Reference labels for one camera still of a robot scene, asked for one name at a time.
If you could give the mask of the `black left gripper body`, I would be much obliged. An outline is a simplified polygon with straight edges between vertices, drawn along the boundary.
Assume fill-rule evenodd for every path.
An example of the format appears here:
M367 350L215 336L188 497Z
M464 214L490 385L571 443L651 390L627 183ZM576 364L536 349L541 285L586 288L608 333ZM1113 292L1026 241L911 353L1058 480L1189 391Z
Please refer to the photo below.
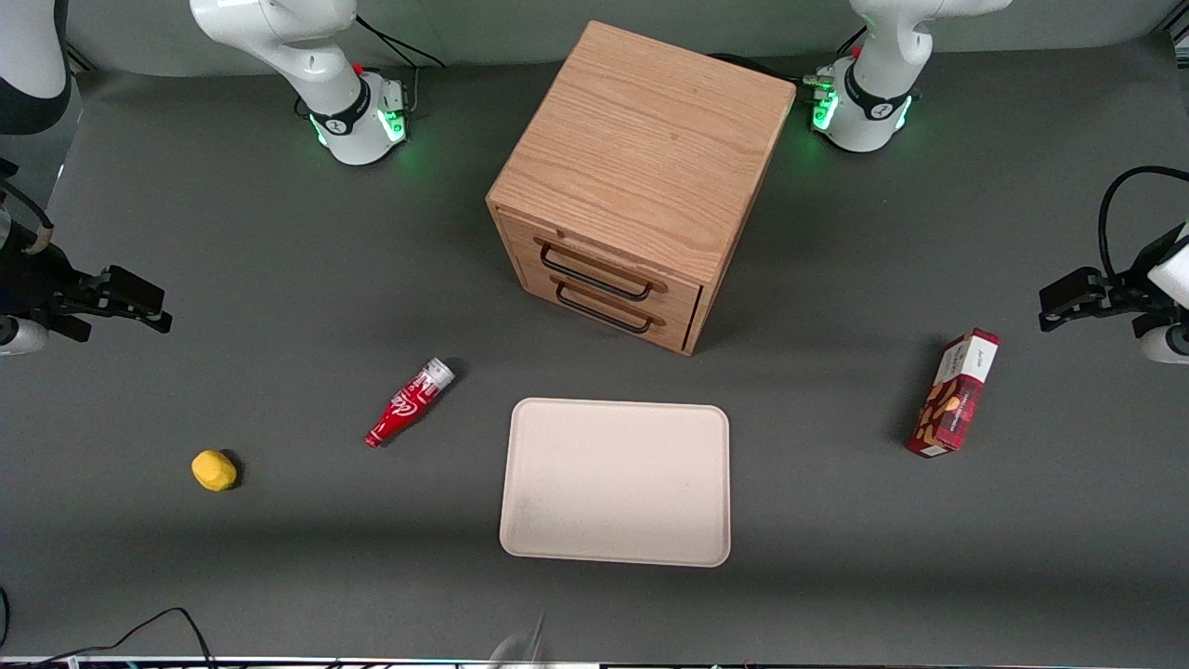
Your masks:
M1174 323L1174 299L1149 279L1174 246L1174 229L1141 247L1130 269L1118 271L1103 228L1105 318L1137 313L1134 323Z

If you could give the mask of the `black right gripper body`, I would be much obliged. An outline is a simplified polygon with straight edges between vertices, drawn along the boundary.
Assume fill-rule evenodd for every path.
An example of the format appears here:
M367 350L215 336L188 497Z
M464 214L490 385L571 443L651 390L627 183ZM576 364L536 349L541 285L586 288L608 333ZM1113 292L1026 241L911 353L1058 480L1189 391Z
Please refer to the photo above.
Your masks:
M88 342L92 326L78 314L100 305L100 274L74 269L55 245L26 255L21 242L4 244L1 271L1 343L48 343L52 334Z

